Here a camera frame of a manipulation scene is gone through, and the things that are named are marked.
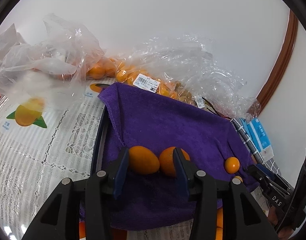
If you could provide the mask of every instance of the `white label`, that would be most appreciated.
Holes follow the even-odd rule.
[[[205,107],[204,101],[201,97],[196,97],[195,102],[197,103],[198,108],[203,108]]]
[[[143,74],[139,74],[133,82],[133,85],[135,85],[136,87],[147,90],[147,91],[151,91],[153,93],[156,92],[159,84],[160,84],[159,81],[156,81]]]

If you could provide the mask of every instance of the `purple towel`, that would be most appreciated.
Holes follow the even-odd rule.
[[[194,106],[115,83],[99,98],[106,104],[112,126],[107,133],[103,168],[117,158],[122,146],[141,145],[156,156],[166,148],[184,149],[196,166],[216,179],[229,181],[224,161],[231,156],[240,160],[236,173],[248,190],[258,184],[243,168],[251,154],[233,125],[226,119]],[[173,225],[193,218],[195,203],[177,195],[175,179],[162,173],[142,176],[127,172],[122,194],[110,203],[111,226],[125,230],[146,230]]]

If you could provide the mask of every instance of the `blue tissue package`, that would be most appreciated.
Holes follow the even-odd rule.
[[[252,121],[250,121],[247,124],[247,128],[248,133],[259,152],[271,145],[269,137],[267,136],[259,119],[254,118]]]

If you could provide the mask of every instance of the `white wall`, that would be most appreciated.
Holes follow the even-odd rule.
[[[290,63],[260,120],[282,176],[295,186],[306,155],[306,31],[301,24]]]
[[[84,23],[115,52],[163,33],[214,38],[219,65],[247,80],[241,94],[255,97],[280,52],[289,9],[282,0],[21,0],[0,33],[15,23],[28,43],[40,42],[50,12]]]

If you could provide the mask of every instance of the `brown wooden frame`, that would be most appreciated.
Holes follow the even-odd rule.
[[[267,80],[267,82],[265,83],[265,85],[257,96],[257,100],[261,104],[261,111],[267,105],[275,90],[277,89],[285,73],[287,65],[289,64],[297,36],[298,24],[299,21],[297,17],[290,10],[289,23],[287,25],[287,30],[280,54],[278,55],[278,58],[271,71],[269,79]]]

